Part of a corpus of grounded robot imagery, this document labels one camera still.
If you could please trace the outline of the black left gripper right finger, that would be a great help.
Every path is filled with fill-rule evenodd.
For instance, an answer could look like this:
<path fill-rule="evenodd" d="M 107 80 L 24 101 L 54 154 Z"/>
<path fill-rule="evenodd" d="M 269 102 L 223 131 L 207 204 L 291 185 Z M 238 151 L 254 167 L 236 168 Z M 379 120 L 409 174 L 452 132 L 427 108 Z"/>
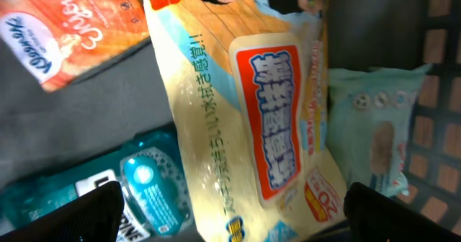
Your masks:
<path fill-rule="evenodd" d="M 390 198 L 353 183 L 344 198 L 353 241 L 460 242 L 460 236 Z"/>

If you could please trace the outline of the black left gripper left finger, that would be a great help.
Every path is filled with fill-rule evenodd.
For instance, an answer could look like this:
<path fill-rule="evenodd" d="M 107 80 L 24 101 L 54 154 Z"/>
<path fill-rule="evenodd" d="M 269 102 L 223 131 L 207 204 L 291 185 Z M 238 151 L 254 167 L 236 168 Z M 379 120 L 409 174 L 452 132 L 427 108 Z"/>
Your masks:
<path fill-rule="evenodd" d="M 124 200 L 110 181 L 30 224 L 1 236 L 1 242 L 115 242 Z"/>

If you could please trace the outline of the blue mouthwash bottle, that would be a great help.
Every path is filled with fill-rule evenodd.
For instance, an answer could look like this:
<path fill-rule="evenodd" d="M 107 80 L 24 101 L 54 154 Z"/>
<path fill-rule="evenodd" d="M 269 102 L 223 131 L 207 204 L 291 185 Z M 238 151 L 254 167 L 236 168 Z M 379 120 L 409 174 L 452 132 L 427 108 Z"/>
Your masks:
<path fill-rule="evenodd" d="M 109 153 L 61 170 L 42 171 L 1 192 L 1 234 L 23 228 L 90 193 L 113 202 L 117 241 L 171 238 L 194 223 L 176 128 L 173 124 L 133 139 Z"/>

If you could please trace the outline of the mint green wipes pack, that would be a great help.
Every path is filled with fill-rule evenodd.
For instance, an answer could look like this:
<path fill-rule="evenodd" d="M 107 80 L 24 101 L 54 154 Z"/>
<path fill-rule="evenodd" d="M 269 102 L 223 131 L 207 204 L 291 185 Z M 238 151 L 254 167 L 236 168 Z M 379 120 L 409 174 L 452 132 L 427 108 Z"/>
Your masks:
<path fill-rule="evenodd" d="M 386 197 L 407 190 L 411 114 L 431 68 L 329 71 L 326 146 L 348 186 L 359 182 Z"/>

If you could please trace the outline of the orange tissue pack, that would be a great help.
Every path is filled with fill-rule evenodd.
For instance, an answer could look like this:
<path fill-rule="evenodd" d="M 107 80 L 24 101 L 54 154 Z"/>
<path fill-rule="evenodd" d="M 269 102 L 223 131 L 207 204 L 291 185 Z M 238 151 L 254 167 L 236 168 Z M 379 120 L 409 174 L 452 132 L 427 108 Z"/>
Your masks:
<path fill-rule="evenodd" d="M 1 0 L 1 38 L 48 92 L 149 36 L 141 0 Z"/>

